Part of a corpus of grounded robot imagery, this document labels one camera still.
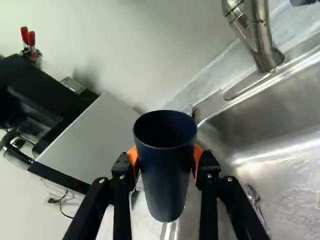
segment sink basin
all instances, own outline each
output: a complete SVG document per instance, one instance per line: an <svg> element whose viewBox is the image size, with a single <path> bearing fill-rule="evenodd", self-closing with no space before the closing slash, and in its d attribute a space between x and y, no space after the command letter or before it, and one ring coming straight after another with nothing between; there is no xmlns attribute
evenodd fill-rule
<svg viewBox="0 0 320 240"><path fill-rule="evenodd" d="M320 239L320 36L312 41L299 46L308 47L303 59L260 84L231 100L219 90L193 108L197 143L259 195L254 207L273 240ZM221 239L236 239L224 229Z"/></svg>

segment black metal bracket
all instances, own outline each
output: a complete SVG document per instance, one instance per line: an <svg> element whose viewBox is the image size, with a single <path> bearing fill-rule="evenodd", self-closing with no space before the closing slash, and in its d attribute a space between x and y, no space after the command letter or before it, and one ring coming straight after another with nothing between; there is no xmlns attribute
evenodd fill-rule
<svg viewBox="0 0 320 240"><path fill-rule="evenodd" d="M218 240L217 198L224 203L238 240L270 240L247 195L234 176L219 177L221 167L209 150L202 153L196 173L201 191L199 240ZM129 192L135 188L134 167L123 152L112 179L97 178L91 185L63 240L93 240L106 208L114 205L113 240L132 240Z"/></svg>
<svg viewBox="0 0 320 240"><path fill-rule="evenodd" d="M112 195L113 191L108 178L99 177L94 180L73 217L63 240L96 239Z"/></svg>
<svg viewBox="0 0 320 240"><path fill-rule="evenodd" d="M202 192L199 240L218 240L217 198L225 205L238 240L270 240L239 181L219 177L221 167L209 150L202 153L196 186Z"/></svg>
<svg viewBox="0 0 320 240"><path fill-rule="evenodd" d="M112 169L114 184L113 240L131 240L131 217L129 192L135 188L134 168L128 155L123 152Z"/></svg>
<svg viewBox="0 0 320 240"><path fill-rule="evenodd" d="M109 204L114 205L113 240L131 240L129 192L135 188L133 166L126 152L115 161L112 179L99 177L91 185L63 240L93 240Z"/></svg>

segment faucet handle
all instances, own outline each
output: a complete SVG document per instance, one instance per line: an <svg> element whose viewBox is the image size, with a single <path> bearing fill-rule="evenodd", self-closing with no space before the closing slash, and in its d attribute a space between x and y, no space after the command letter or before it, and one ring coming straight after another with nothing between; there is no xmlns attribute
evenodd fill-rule
<svg viewBox="0 0 320 240"><path fill-rule="evenodd" d="M244 0L222 0L222 13L227 16L232 10L243 3Z"/></svg>

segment faucet spout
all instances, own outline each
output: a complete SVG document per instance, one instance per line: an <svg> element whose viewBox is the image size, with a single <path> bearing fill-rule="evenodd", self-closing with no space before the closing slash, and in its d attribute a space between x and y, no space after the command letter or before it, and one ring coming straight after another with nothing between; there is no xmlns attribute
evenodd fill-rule
<svg viewBox="0 0 320 240"><path fill-rule="evenodd" d="M260 72L269 72L285 60L272 39L268 0L222 0L222 12Z"/></svg>

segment electrical cord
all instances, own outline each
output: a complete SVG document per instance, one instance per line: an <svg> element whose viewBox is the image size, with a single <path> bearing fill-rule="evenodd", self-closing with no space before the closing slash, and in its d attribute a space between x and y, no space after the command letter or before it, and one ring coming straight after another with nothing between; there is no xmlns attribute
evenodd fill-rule
<svg viewBox="0 0 320 240"><path fill-rule="evenodd" d="M51 198L51 199L48 201L48 203L50 203L50 204L57 204L57 203L59 203L59 208L60 208L60 212L62 213L62 215L65 216L65 217L67 217L67 218L69 218L69 219L74 219L72 216L68 216L67 214L65 214L65 213L62 211L61 202L62 202L62 200L67 196L67 194L68 194L68 189L65 191L65 194L63 195L63 197L61 197L60 199L52 199L52 198Z"/></svg>
<svg viewBox="0 0 320 240"><path fill-rule="evenodd" d="M74 219L72 216L68 216L67 214L65 214L65 213L62 211L61 202L62 202L62 200L67 196L67 194L68 194L68 189L66 190L65 194L63 195L63 197L60 198L60 200L59 200L60 212L62 213L63 216L65 216L65 217L67 217L67 218L69 218L69 219Z"/></svg>

